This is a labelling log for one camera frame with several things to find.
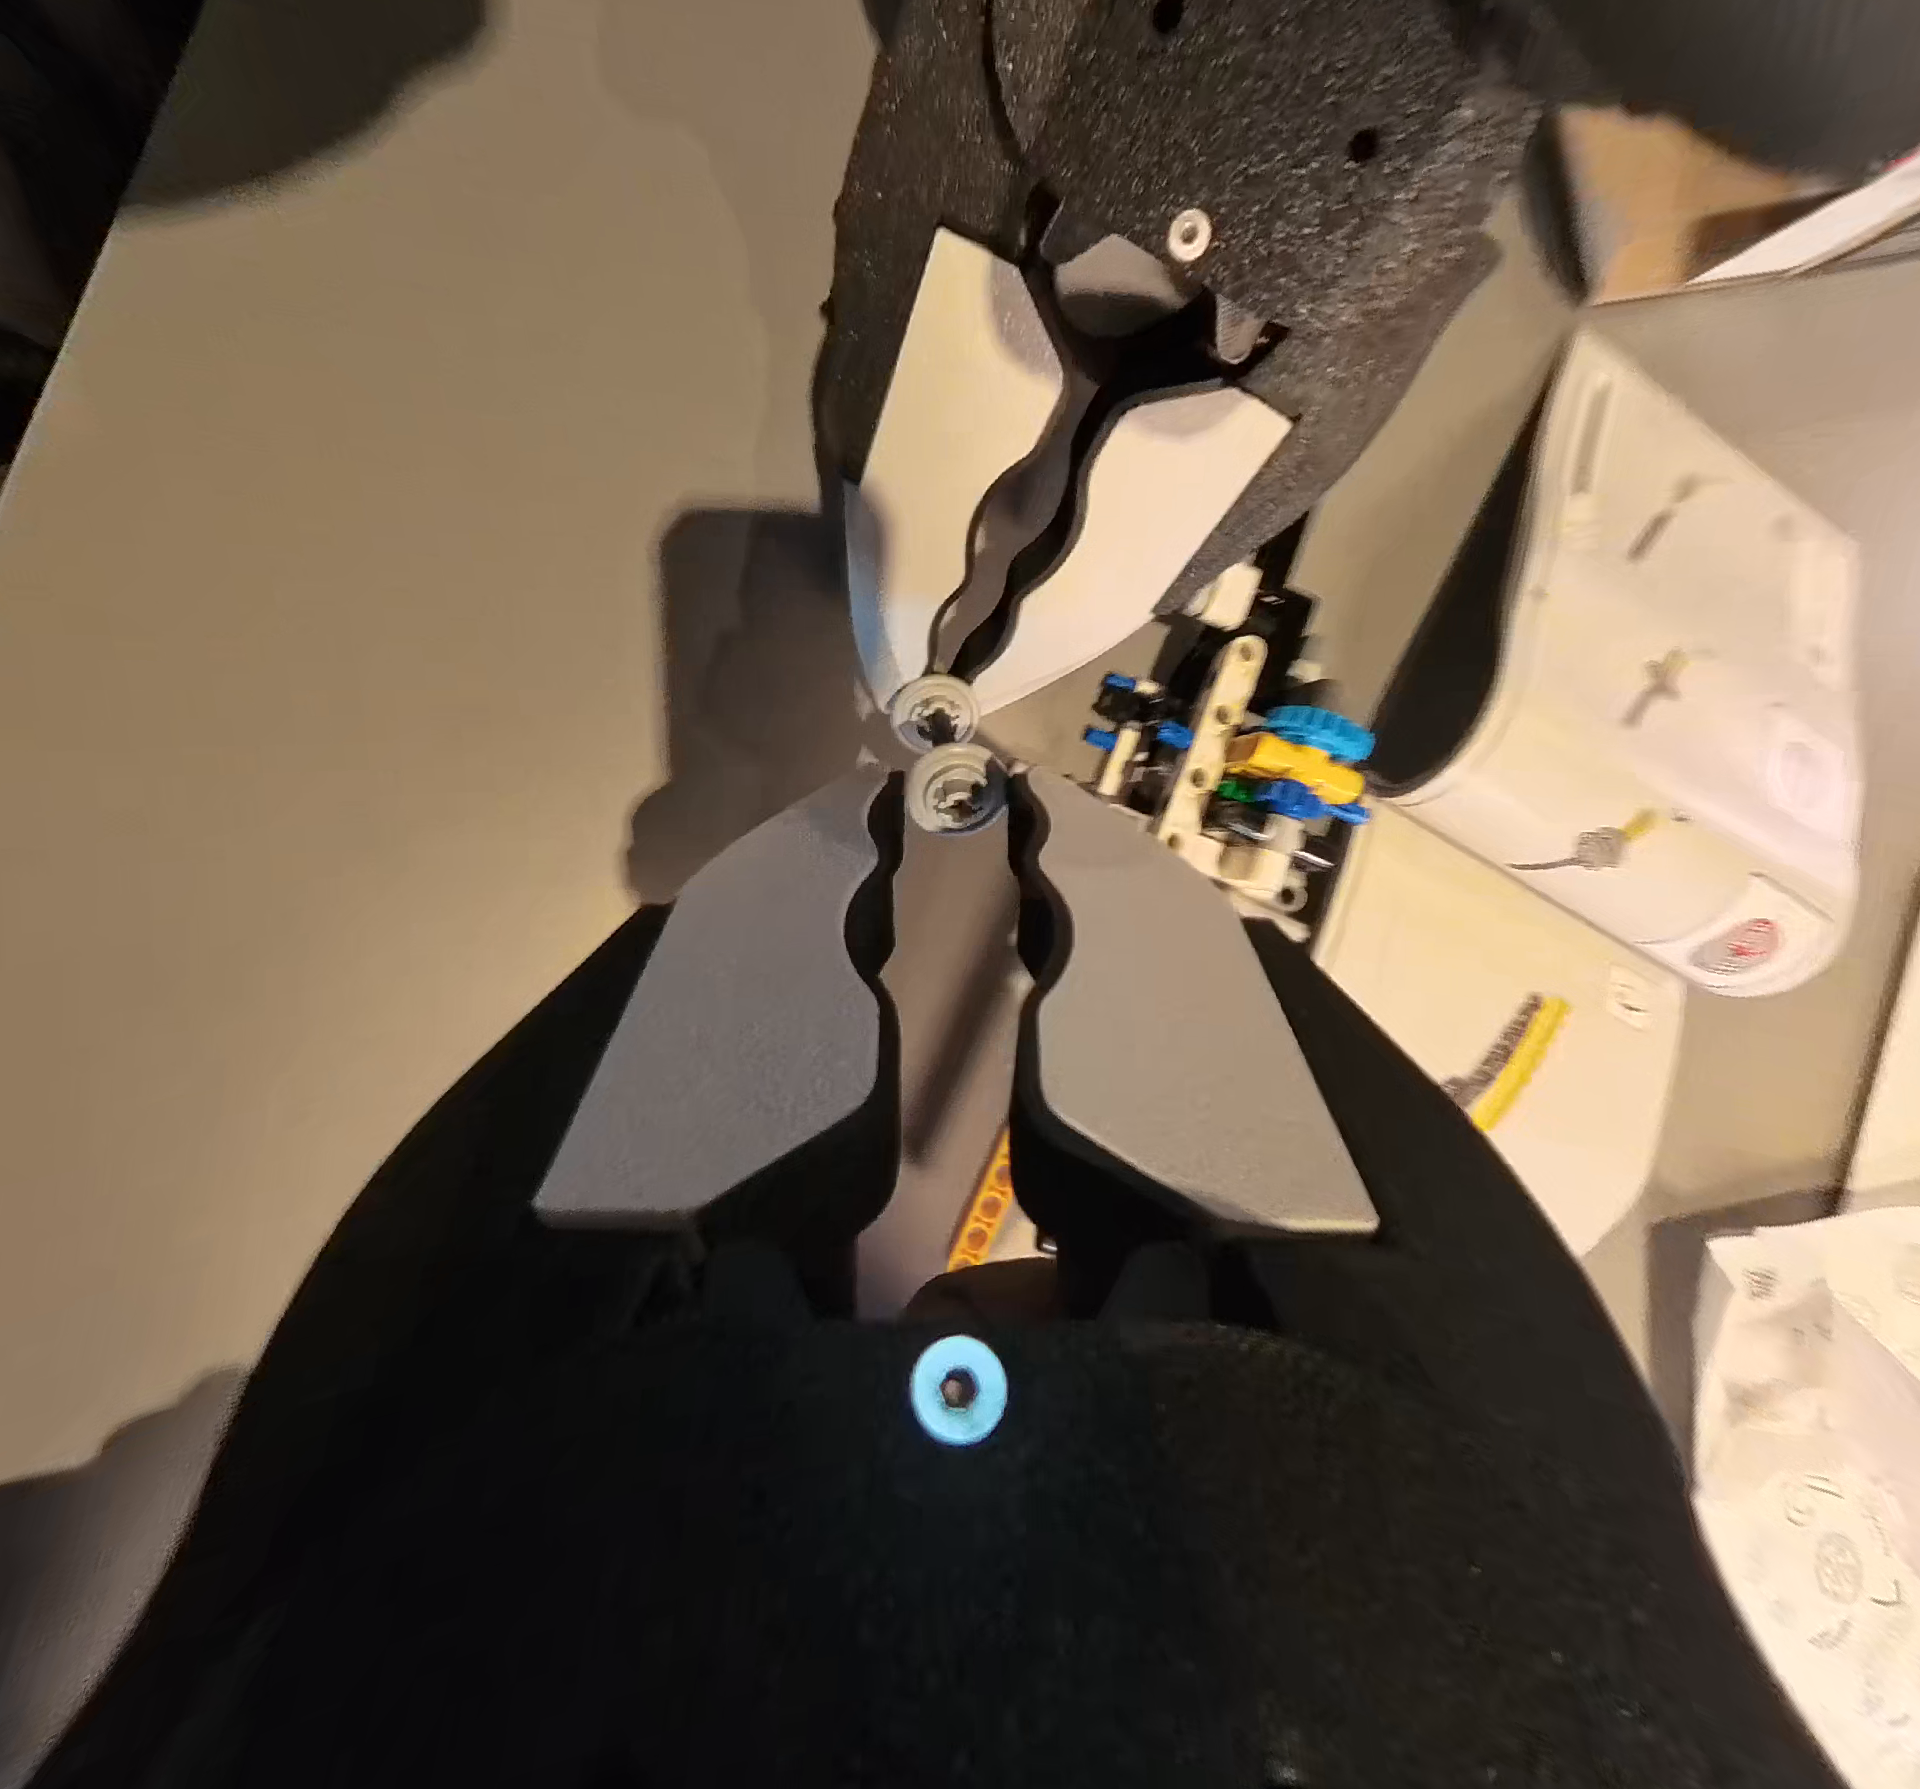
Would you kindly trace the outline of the lego instruction booklet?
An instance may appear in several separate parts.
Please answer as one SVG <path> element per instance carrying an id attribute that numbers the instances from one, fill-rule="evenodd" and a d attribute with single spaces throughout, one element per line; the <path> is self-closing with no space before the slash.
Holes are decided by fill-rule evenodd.
<path id="1" fill-rule="evenodd" d="M 1689 1020 L 1864 932 L 1860 539 L 1625 327 L 1571 334 L 1372 718 L 1315 958 L 1579 1255 L 1659 1177 Z"/>

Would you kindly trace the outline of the yellow lego beam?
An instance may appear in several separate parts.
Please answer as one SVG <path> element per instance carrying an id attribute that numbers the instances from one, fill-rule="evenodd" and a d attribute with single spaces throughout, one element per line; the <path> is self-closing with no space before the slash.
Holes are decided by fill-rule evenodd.
<path id="1" fill-rule="evenodd" d="M 1002 1126 L 956 1221 L 944 1273 L 961 1273 L 990 1263 L 1014 1208 L 1011 1131 Z"/>

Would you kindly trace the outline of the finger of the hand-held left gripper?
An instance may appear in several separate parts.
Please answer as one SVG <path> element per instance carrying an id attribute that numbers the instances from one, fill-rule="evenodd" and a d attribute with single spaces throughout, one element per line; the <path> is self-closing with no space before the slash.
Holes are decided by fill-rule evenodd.
<path id="1" fill-rule="evenodd" d="M 868 455 L 844 483 L 852 637 L 868 687 L 935 667 L 976 571 L 983 510 L 1053 428 L 1061 349 L 1023 269 L 938 225 Z"/>
<path id="2" fill-rule="evenodd" d="M 1069 475 L 1058 520 L 1014 562 L 983 665 L 985 716 L 1105 655 L 1156 613 L 1292 419 L 1271 406 L 1128 406 Z"/>

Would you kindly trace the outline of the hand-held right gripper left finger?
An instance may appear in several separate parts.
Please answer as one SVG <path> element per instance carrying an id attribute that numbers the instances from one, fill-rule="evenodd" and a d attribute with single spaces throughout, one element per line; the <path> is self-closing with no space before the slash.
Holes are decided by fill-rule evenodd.
<path id="1" fill-rule="evenodd" d="M 901 1178 L 901 778 L 833 780 L 682 888 L 540 1182 L 564 1229 L 864 1230 Z"/>

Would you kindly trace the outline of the white crumpled paper bag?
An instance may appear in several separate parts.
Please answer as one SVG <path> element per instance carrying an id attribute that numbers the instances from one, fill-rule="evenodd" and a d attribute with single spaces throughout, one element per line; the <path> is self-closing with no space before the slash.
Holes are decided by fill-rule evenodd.
<path id="1" fill-rule="evenodd" d="M 1919 1783 L 1919 1211 L 1707 1246 L 1693 1506 L 1791 1704 L 1855 1786 Z"/>

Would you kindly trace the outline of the grey lego pulley wheel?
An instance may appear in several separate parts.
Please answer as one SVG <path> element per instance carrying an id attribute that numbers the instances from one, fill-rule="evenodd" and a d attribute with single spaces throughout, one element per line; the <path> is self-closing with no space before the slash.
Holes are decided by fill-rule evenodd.
<path id="1" fill-rule="evenodd" d="M 1006 771 L 978 742 L 948 742 L 918 756 L 902 787 L 908 820 L 933 837 L 992 826 L 1006 806 Z"/>
<path id="2" fill-rule="evenodd" d="M 975 742 L 983 721 L 972 681 L 950 672 L 902 681 L 885 711 L 894 737 L 917 756 Z"/>

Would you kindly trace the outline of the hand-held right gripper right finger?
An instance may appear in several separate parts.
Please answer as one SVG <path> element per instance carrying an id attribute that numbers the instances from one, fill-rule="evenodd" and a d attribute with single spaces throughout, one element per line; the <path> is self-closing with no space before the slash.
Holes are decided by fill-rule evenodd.
<path id="1" fill-rule="evenodd" d="M 1017 797 L 1034 1120 L 1207 1225 L 1371 1237 L 1380 1213 L 1226 892 L 1061 775 Z"/>

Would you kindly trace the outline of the partly built lego model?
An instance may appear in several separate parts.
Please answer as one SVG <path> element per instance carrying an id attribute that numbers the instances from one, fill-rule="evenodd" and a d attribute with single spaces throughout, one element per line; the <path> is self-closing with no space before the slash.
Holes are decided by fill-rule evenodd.
<path id="1" fill-rule="evenodd" d="M 1174 619 L 1155 672 L 1106 672 L 1083 735 L 1091 792 L 1222 891 L 1310 944 L 1372 817 L 1376 737 L 1310 653 L 1318 603 L 1280 554 L 1235 564 Z"/>

